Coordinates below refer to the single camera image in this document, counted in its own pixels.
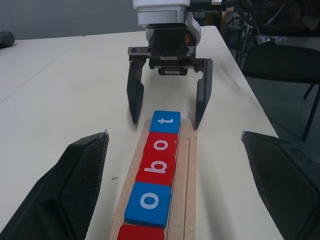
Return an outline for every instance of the white letter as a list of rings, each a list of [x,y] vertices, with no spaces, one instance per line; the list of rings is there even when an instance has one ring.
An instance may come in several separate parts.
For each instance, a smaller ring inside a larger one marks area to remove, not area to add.
[[[154,203],[153,204],[146,204],[145,203],[145,199],[146,198],[153,198],[154,199]],[[155,209],[158,206],[158,202],[159,202],[158,196],[155,195],[154,193],[151,193],[151,192],[143,194],[141,199],[140,199],[140,205],[144,209]]]
[[[174,119],[173,119],[173,118],[171,118],[171,120],[164,120],[163,118],[161,118],[161,119],[158,120],[158,123],[160,123],[160,124],[164,124],[164,123],[166,123],[166,124],[172,124],[173,122],[174,122]]]
[[[156,149],[156,150],[166,150],[167,147],[168,147],[168,143],[164,140],[158,140],[156,141],[154,144],[153,144],[153,147]]]
[[[162,165],[161,169],[156,169],[155,166],[159,164]],[[146,172],[158,173],[158,174],[165,174],[167,169],[167,164],[164,161],[154,161],[151,163],[151,168],[145,168]]]

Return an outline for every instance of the cable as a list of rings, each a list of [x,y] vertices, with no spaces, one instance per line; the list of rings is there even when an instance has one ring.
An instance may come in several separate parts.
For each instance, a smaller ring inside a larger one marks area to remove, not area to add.
[[[289,0],[283,0],[280,7],[277,9],[275,14],[269,19],[267,23],[262,23],[259,10],[257,9],[257,6],[255,6],[255,3],[252,0],[229,0],[228,6],[229,4],[238,3],[237,5],[235,5],[235,9],[238,12],[239,16],[243,19],[243,21],[245,21],[245,23],[256,28],[258,35],[260,35],[263,33],[264,30],[284,30],[293,27],[299,22],[299,20],[303,16],[305,6],[303,2],[301,2],[301,0],[296,0],[296,3],[298,4],[300,10],[299,17],[294,17],[293,19],[291,19],[290,22],[272,25],[274,20],[279,16],[281,11],[283,11],[284,7],[287,5],[288,2]],[[251,19],[249,19],[245,12],[248,12],[251,15]]]
[[[282,11],[282,9],[284,9],[285,5],[287,5],[289,0],[284,0],[280,6],[280,8],[278,9],[278,11],[276,11],[276,13],[270,18],[269,21],[266,22],[266,24],[264,24],[265,26],[269,26],[275,19],[276,17],[278,17],[279,13]]]

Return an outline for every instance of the floor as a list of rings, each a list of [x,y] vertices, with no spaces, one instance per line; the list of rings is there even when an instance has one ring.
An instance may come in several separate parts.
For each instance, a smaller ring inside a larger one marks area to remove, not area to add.
[[[320,38],[291,37],[279,44],[320,51]],[[318,87],[315,86],[304,100],[308,84],[246,79],[279,138],[292,142],[320,167],[320,106],[306,142],[301,141]]]

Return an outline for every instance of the gray wall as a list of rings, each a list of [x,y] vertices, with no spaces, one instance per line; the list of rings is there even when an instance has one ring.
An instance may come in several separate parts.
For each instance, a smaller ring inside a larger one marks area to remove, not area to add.
[[[142,30],[133,0],[0,0],[0,31],[18,40]]]

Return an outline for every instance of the blue letter block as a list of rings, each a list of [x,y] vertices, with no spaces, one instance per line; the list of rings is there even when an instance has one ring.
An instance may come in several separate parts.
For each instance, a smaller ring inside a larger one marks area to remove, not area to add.
[[[124,219],[128,224],[165,229],[170,200],[169,186],[136,182],[124,212]]]
[[[181,115],[178,111],[154,111],[150,132],[178,134]]]

